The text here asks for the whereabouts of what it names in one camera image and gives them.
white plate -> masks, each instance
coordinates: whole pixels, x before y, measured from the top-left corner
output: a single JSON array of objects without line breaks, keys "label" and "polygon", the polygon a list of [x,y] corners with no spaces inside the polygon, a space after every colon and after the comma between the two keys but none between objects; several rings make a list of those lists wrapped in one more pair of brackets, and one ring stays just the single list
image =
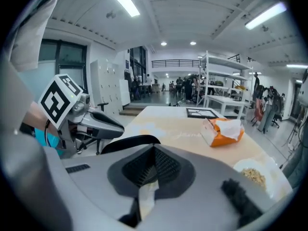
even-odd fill
[{"label": "white plate", "polygon": [[265,177],[265,184],[266,184],[266,192],[272,198],[274,196],[274,184],[273,180],[270,176],[269,171],[262,166],[260,163],[253,159],[244,159],[237,162],[234,167],[236,171],[241,172],[243,169],[247,168],[254,168],[255,170],[259,171],[261,175]]}]

white metal shelf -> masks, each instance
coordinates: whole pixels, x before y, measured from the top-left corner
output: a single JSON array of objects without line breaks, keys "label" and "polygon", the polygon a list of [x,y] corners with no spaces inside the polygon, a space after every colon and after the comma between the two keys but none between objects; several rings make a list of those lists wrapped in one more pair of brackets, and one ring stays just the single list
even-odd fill
[{"label": "white metal shelf", "polygon": [[208,63],[209,64],[217,64],[217,65],[223,65],[226,67],[231,67],[237,70],[247,70],[247,69],[251,69],[248,66],[245,66],[244,64],[235,62],[235,61],[231,61],[228,60],[226,58],[221,58],[221,57],[217,57],[217,56],[211,56],[208,55]]},{"label": "white metal shelf", "polygon": [[231,78],[231,79],[237,79],[237,80],[248,80],[247,78],[240,76],[240,75],[232,75],[232,74],[229,74],[229,73],[224,73],[224,72],[215,71],[215,70],[209,70],[208,74],[209,75],[222,76],[222,77]]},{"label": "white metal shelf", "polygon": [[[201,67],[201,61],[205,61],[206,62],[206,68],[202,68]],[[209,75],[217,75],[217,76],[223,76],[226,78],[232,78],[232,79],[236,79],[236,80],[248,80],[247,78],[243,77],[243,76],[239,76],[239,75],[232,75],[229,73],[224,73],[224,72],[220,72],[220,71],[214,71],[214,70],[210,70],[210,64],[217,64],[217,65],[222,65],[222,66],[226,66],[226,67],[230,67],[230,68],[234,68],[237,70],[251,70],[251,72],[253,72],[253,67],[248,67],[244,64],[238,63],[238,62],[234,62],[234,61],[230,61],[228,59],[224,59],[221,57],[217,57],[217,56],[211,56],[208,54],[208,51],[206,51],[206,54],[204,57],[202,57],[202,59],[199,59],[199,83],[201,81],[201,71],[205,74],[206,77],[206,84],[203,85],[203,87],[205,87],[205,94],[204,96],[201,98],[199,98],[199,94],[200,94],[200,88],[198,88],[198,95],[197,95],[197,106],[202,102],[203,102],[203,107],[205,107],[205,100],[207,97],[207,90],[210,87],[213,88],[220,88],[220,89],[227,89],[227,90],[235,90],[235,91],[241,91],[243,92],[243,90],[239,90],[239,89],[235,89],[235,88],[228,88],[228,87],[220,87],[220,86],[212,86],[208,84],[208,80],[209,80]],[[251,100],[251,91],[250,91],[250,95],[249,95],[249,101],[248,104],[250,103]]]},{"label": "white metal shelf", "polygon": [[231,88],[231,87],[221,87],[221,86],[214,86],[214,85],[208,85],[207,86],[212,87],[212,88],[217,88],[217,89],[226,89],[226,90],[236,90],[236,91],[243,91],[242,89],[236,89],[236,88]]}]

orange tissue box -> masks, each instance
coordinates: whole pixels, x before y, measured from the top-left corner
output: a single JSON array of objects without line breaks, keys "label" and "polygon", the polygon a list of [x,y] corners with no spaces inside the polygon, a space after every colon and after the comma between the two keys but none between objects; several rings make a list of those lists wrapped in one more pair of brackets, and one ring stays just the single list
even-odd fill
[{"label": "orange tissue box", "polygon": [[226,118],[205,119],[201,128],[203,138],[211,147],[236,143],[241,140],[244,132],[240,120]]}]

human arm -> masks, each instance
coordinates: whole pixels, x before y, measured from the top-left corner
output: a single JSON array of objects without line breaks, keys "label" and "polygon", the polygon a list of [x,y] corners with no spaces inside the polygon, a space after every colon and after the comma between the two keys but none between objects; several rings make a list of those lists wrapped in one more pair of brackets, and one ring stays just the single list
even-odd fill
[{"label": "human arm", "polygon": [[[39,105],[36,102],[32,102],[23,122],[31,127],[44,131],[47,119],[48,118],[45,116]],[[57,129],[51,123],[48,126],[48,132],[54,136],[58,136]]]},{"label": "human arm", "polygon": [[196,78],[193,78],[193,83],[197,88],[199,88],[199,84]]}]

doorway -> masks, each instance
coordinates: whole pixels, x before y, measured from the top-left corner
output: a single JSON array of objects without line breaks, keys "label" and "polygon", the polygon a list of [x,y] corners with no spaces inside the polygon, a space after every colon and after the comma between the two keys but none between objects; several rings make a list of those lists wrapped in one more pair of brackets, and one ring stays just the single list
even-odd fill
[{"label": "doorway", "polygon": [[300,103],[298,101],[298,95],[301,85],[295,84],[295,92],[294,92],[294,99],[293,99],[293,106],[291,110],[291,117],[297,119],[300,113]]}]

